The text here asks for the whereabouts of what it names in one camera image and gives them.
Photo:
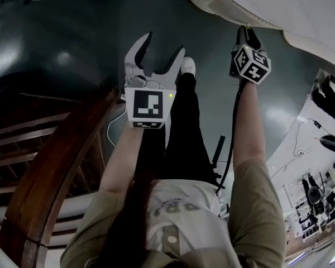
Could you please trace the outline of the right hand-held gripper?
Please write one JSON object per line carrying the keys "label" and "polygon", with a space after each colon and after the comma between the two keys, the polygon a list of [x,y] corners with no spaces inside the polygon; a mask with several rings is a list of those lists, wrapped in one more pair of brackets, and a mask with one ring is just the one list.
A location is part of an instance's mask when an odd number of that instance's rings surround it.
{"label": "right hand-held gripper", "polygon": [[229,75],[260,84],[271,73],[271,60],[264,51],[257,51],[261,49],[261,43],[254,30],[240,26],[236,45],[237,48],[231,52]]}

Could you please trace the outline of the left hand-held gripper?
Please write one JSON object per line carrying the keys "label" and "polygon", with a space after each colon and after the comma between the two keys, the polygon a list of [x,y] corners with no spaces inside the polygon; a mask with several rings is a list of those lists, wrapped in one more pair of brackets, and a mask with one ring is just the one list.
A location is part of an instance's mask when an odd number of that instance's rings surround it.
{"label": "left hand-held gripper", "polygon": [[127,117],[132,128],[159,129],[168,118],[176,96],[175,81],[185,56],[180,46],[163,71],[145,77],[142,59],[150,44],[152,32],[140,37],[125,56],[125,100]]}

